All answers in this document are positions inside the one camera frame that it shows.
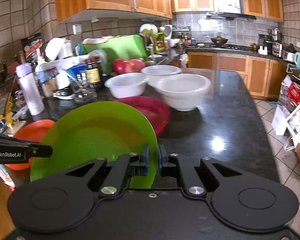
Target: white bottle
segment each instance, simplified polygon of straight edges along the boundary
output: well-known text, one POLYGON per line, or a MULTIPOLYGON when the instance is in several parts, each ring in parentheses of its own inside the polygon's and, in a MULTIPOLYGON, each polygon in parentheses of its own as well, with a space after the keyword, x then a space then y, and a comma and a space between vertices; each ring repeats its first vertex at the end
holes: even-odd
POLYGON ((20 87, 30 114, 40 114, 44 110, 44 105, 35 82, 34 74, 31 72, 31 65, 24 63, 17 66, 16 74, 19 78, 20 87))

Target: white bowl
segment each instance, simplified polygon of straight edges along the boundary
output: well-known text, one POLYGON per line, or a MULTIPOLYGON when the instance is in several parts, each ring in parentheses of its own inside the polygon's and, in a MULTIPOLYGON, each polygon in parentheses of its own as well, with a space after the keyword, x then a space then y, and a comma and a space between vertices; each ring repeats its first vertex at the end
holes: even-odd
POLYGON ((126 73, 108 79, 105 86, 115 98, 140 96, 146 89, 148 78, 143 73, 126 73))
POLYGON ((141 69, 141 72, 148 77, 148 84, 155 87, 158 80, 175 74, 181 73, 181 68, 170 65, 154 65, 141 69))
POLYGON ((208 92, 210 80, 195 74, 178 74, 160 79, 155 90, 163 101, 178 111, 191 111, 208 92))

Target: plastic lid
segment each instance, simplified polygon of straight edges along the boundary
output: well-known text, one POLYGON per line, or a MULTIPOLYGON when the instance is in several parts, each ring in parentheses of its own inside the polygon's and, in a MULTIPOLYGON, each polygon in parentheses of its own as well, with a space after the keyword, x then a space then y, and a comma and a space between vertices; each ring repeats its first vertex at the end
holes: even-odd
POLYGON ((23 63, 16 67, 16 74, 19 78, 24 77, 31 73, 31 65, 29 63, 23 63))

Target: range hood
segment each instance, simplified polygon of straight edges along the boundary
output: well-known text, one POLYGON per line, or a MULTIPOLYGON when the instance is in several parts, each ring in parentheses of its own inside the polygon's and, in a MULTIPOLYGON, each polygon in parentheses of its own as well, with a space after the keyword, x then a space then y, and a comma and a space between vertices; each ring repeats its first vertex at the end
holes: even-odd
POLYGON ((224 12, 207 12, 207 18, 220 19, 225 18, 227 20, 234 20, 237 18, 244 18, 247 20, 256 20, 254 15, 241 14, 241 13, 224 13, 224 12))

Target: metal bolt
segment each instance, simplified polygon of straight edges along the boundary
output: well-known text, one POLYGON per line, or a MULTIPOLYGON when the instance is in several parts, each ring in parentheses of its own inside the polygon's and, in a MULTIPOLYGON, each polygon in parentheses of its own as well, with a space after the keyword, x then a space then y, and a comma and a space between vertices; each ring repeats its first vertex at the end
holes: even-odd
POLYGON ((107 186, 107 187, 103 187, 101 189, 101 192, 105 195, 112 195, 112 194, 117 192, 117 189, 115 187, 112 187, 112 186, 107 186))
POLYGON ((189 192, 192 195, 200 195, 204 192, 204 189, 202 187, 194 186, 194 187, 189 188, 189 192))
POLYGON ((150 194, 149 194, 149 197, 150 197, 150 198, 155 198, 155 197, 157 197, 157 194, 156 194, 156 193, 150 193, 150 194))

